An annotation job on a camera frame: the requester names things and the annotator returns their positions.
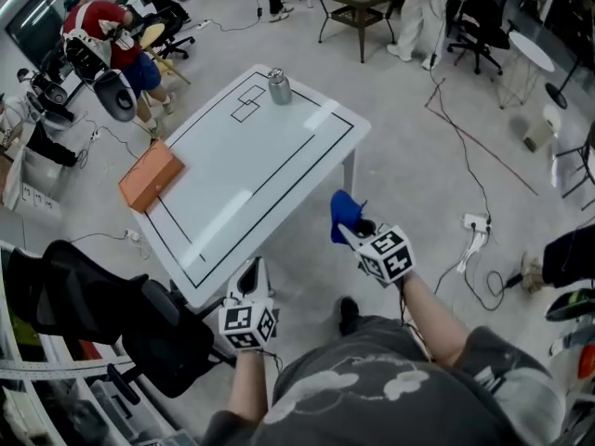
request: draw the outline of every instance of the silver bottle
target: silver bottle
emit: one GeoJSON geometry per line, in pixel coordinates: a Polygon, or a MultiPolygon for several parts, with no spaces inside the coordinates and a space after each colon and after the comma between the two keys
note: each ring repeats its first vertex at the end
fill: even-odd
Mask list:
{"type": "Polygon", "coordinates": [[[269,71],[269,90],[275,104],[283,106],[291,102],[291,86],[289,80],[281,68],[274,68],[269,71]]]}

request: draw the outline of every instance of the gray t-shirt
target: gray t-shirt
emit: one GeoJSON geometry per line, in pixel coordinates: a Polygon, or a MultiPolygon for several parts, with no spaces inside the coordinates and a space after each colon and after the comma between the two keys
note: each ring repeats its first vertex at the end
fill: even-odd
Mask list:
{"type": "MultiPolygon", "coordinates": [[[[371,320],[288,366],[259,425],[218,412],[201,446],[540,444],[541,431],[537,442],[522,441],[524,425],[513,426],[495,400],[501,379],[519,369],[547,374],[487,328],[471,333],[456,368],[444,369],[427,361],[399,322],[371,320]]],[[[546,421],[561,422],[546,410],[556,416],[546,421]]]]}

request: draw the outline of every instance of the orange box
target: orange box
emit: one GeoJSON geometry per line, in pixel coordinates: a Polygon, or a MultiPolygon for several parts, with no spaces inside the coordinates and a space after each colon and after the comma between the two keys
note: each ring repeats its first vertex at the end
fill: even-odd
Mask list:
{"type": "Polygon", "coordinates": [[[157,140],[120,180],[120,192],[130,208],[144,213],[183,168],[169,147],[157,140]]]}

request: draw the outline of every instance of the person in white pants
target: person in white pants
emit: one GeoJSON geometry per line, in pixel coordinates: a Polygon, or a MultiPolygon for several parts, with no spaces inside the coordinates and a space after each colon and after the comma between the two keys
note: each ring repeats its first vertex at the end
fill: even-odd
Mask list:
{"type": "Polygon", "coordinates": [[[397,45],[387,46],[389,53],[403,61],[411,61],[411,54],[423,32],[429,48],[422,67],[425,70],[434,69],[443,53],[447,2],[448,0],[405,0],[401,10],[399,41],[397,45]],[[434,53],[436,58],[430,67],[434,53]]]}

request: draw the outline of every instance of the black shoe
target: black shoe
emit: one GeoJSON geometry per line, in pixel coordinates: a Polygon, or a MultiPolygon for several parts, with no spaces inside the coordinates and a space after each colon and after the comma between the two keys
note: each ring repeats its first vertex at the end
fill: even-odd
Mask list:
{"type": "Polygon", "coordinates": [[[360,308],[352,297],[345,296],[339,299],[338,311],[341,319],[338,323],[338,330],[341,335],[345,336],[350,333],[349,327],[352,323],[360,317],[360,308]]]}

